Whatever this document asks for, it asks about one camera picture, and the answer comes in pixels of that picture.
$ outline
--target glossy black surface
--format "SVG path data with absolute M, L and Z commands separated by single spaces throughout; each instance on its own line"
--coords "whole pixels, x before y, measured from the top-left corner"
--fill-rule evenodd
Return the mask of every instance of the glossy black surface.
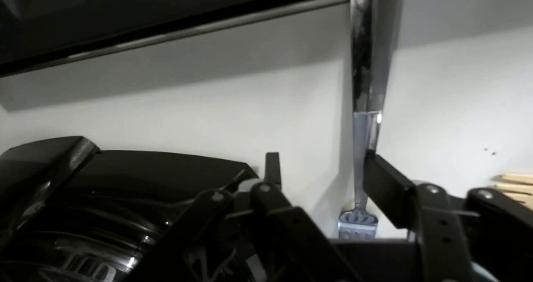
M 0 0 L 0 75 L 304 0 Z
M 120 281 L 198 193 L 255 177 L 242 162 L 99 151 L 83 137 L 11 149 L 0 156 L 0 280 Z

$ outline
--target white wall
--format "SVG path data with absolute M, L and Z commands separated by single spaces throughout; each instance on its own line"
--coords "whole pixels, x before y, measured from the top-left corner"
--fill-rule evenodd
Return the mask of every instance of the white wall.
M 532 172 L 531 7 L 405 0 L 378 152 L 460 196 Z M 78 134 L 260 172 L 279 151 L 284 192 L 333 235 L 352 197 L 347 18 L 329 7 L 0 79 L 0 151 Z M 378 236 L 405 231 L 380 216 Z

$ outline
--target screw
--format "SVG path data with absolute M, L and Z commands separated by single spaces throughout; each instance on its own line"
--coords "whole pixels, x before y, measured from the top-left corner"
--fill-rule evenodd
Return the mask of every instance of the screw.
M 478 193 L 480 195 L 483 195 L 485 197 L 485 199 L 492 199 L 493 198 L 493 194 L 490 191 L 488 191 L 488 190 L 482 189 L 482 190 L 478 191 Z
M 432 185 L 426 186 L 426 189 L 428 189 L 428 191 L 430 191 L 430 193 L 438 193 L 438 188 L 434 187 Z
M 264 192 L 270 191 L 270 185 L 261 185 L 259 186 L 259 189 Z
M 215 202 L 220 202 L 222 201 L 222 199 L 224 198 L 224 195 L 219 193 L 219 192 L 216 192 L 212 197 L 213 201 Z

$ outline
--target spatula head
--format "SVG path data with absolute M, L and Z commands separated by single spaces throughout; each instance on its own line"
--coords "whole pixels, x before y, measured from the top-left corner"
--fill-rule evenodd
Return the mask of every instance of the spatula head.
M 366 210 L 354 209 L 339 216 L 339 238 L 342 240 L 373 240 L 377 217 Z

